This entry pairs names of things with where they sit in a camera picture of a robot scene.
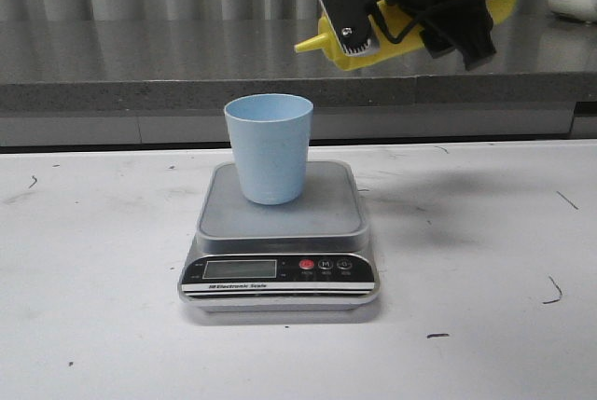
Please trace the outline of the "light blue plastic cup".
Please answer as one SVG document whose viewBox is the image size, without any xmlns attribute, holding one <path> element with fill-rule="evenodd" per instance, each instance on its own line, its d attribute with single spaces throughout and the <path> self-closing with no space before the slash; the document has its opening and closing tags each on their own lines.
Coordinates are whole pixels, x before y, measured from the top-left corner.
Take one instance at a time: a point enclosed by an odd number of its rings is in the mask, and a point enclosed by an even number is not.
<svg viewBox="0 0 597 400">
<path fill-rule="evenodd" d="M 296 199 L 306 177 L 313 104 L 292 94 L 243 96 L 224 115 L 244 196 L 263 205 Z"/>
</svg>

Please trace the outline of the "grey stone counter shelf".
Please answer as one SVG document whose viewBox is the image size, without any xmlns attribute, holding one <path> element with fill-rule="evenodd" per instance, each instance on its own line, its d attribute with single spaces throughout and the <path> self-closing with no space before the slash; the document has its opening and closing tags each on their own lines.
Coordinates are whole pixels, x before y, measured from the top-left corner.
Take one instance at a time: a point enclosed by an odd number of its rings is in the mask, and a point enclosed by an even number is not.
<svg viewBox="0 0 597 400">
<path fill-rule="evenodd" d="M 318 145 L 590 139 L 596 30 L 517 15 L 466 71 L 423 50 L 343 72 L 293 47 L 313 21 L 10 21 L 1 26 L 1 147 L 166 148 L 227 140 L 224 105 L 294 93 Z"/>
</svg>

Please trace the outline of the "silver electronic kitchen scale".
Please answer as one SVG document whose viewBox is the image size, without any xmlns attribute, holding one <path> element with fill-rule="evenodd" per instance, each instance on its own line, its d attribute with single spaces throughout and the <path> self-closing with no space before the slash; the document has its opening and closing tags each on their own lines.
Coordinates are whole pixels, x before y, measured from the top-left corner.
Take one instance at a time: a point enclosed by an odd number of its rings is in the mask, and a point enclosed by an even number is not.
<svg viewBox="0 0 597 400">
<path fill-rule="evenodd" d="M 247 200 L 217 166 L 178 282 L 197 324 L 363 323 L 380 310 L 368 215 L 350 166 L 314 160 L 301 195 Z"/>
</svg>

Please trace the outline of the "yellow squeeze bottle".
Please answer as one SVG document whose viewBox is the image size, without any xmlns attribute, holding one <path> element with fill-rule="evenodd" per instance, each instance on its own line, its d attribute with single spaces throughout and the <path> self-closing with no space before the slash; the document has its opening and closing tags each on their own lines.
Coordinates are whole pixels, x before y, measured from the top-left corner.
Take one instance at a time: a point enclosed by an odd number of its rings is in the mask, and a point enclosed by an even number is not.
<svg viewBox="0 0 597 400">
<path fill-rule="evenodd" d="M 297 53 L 320 50 L 342 70 L 350 71 L 369 67 L 375 63 L 411 53 L 424 48 L 419 33 L 424 17 L 464 3 L 484 1 L 493 26 L 507 19 L 513 11 L 515 0 L 449 0 L 438 4 L 392 4 L 386 0 L 365 0 L 373 33 L 379 48 L 372 55 L 344 55 L 322 10 L 316 36 L 294 46 Z"/>
</svg>

